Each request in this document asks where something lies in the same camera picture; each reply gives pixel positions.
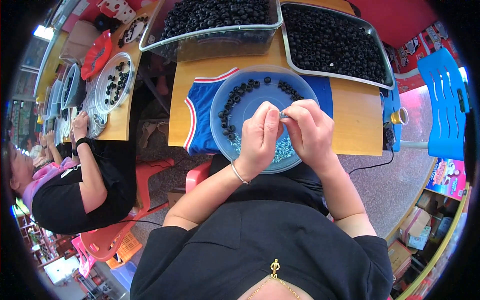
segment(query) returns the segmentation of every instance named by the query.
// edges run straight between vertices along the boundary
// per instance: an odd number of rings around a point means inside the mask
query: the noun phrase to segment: metal tray
[[[293,64],[291,54],[290,54],[290,46],[288,44],[287,28],[286,28],[285,22],[284,22],[282,24],[282,36],[283,36],[283,43],[285,45],[285,52],[287,54],[287,63],[294,71],[296,71],[300,74],[335,77],[335,78],[357,81],[357,82],[361,82],[361,83],[364,83],[364,84],[370,84],[370,85],[375,85],[375,86],[378,86],[378,87],[382,87],[382,88],[385,88],[385,89],[388,89],[388,90],[393,90],[395,88],[395,78],[394,78],[394,75],[393,75],[392,66],[390,65],[390,61],[388,59],[385,48],[383,46],[382,40],[378,36],[378,33],[375,30],[375,28],[372,26],[372,24],[368,23],[365,20],[357,18],[356,16],[352,16],[350,14],[346,14],[346,13],[343,13],[343,12],[331,10],[331,9],[321,7],[321,6],[310,5],[310,4],[299,3],[299,2],[282,2],[280,4],[280,7],[284,4],[311,6],[311,7],[314,7],[316,9],[319,9],[319,10],[329,11],[329,12],[332,12],[333,14],[340,15],[344,19],[348,19],[349,21],[352,21],[354,24],[358,25],[359,27],[365,28],[365,32],[374,37],[375,43],[377,44],[377,46],[380,48],[380,50],[382,52],[383,62],[384,62],[384,66],[385,66],[385,76],[386,76],[386,78],[384,79],[384,84],[380,84],[380,83],[377,83],[377,82],[373,82],[373,81],[370,81],[370,80],[365,80],[365,79],[361,79],[361,78],[357,78],[357,77],[353,77],[353,76],[340,75],[340,74],[331,73],[331,72],[309,71],[309,70],[300,69],[299,67],[297,67]]]

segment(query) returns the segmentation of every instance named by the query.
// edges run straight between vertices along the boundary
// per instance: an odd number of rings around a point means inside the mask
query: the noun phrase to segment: black watch strap
[[[78,149],[78,146],[81,145],[81,144],[83,144],[83,143],[87,143],[88,146],[90,147],[90,139],[87,138],[87,137],[83,137],[83,138],[79,139],[78,141],[76,141],[76,143],[75,143],[75,145],[76,145],[75,148]]]

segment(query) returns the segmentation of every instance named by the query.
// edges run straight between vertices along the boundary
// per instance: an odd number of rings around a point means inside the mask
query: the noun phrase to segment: red and white stripe
[[[183,144],[183,148],[188,152],[190,150],[190,145],[192,144],[193,136],[195,135],[195,130],[197,129],[197,112],[195,111],[195,106],[193,106],[190,98],[185,98],[185,104],[190,110],[190,130],[188,131],[187,139]]]
[[[194,83],[213,83],[213,82],[219,82],[222,80],[227,79],[230,77],[233,73],[238,71],[239,68],[233,68],[230,71],[223,73],[222,75],[219,75],[217,77],[196,77],[195,80],[193,81]]]
[[[230,77],[232,74],[234,74],[238,70],[239,68],[233,68],[230,71],[223,73],[222,75],[219,75],[217,77],[197,77],[193,82],[198,84],[219,82],[222,80],[226,80],[228,77]],[[193,105],[193,102],[190,100],[190,98],[188,97],[185,98],[185,104],[188,106],[188,109],[190,110],[190,131],[188,132],[187,139],[183,144],[183,148],[185,148],[185,150],[189,152],[190,145],[192,144],[193,137],[195,136],[195,131],[197,130],[197,112],[195,111],[195,106]]]

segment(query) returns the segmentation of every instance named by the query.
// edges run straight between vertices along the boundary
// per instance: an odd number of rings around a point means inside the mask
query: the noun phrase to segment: orange plastic basket
[[[119,249],[117,250],[117,256],[120,262],[115,257],[106,261],[110,269],[116,269],[123,266],[129,261],[132,256],[142,248],[142,244],[133,236],[129,231],[123,238]]]

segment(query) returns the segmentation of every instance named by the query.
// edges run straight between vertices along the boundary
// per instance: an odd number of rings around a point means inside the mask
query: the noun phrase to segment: wooden table
[[[343,0],[301,0],[353,14]],[[277,29],[268,54],[222,57],[177,64],[170,107],[169,146],[183,146],[190,130],[190,111],[184,100],[195,77],[215,77],[233,67],[245,68],[287,64],[281,29]],[[330,78],[335,130],[333,150],[337,154],[382,155],[382,107],[378,87],[355,81]]]
[[[150,3],[141,9],[137,10],[137,16],[145,14],[150,17],[153,10],[155,9],[157,2]],[[138,71],[140,58],[142,57],[142,52],[138,48],[138,42],[131,42],[125,44],[121,49],[118,47],[117,42],[120,37],[123,35],[123,32],[128,29],[130,24],[123,24],[120,26],[114,34],[112,34],[111,39],[113,43],[112,53],[110,54],[109,60],[119,52],[128,52],[132,58],[132,63],[135,66],[135,74]],[[111,113],[108,114],[108,121],[105,129],[97,137],[99,140],[119,140],[126,141],[128,140],[128,131],[130,123],[130,107],[132,106],[132,96],[133,93],[129,93],[125,101],[114,109]]]

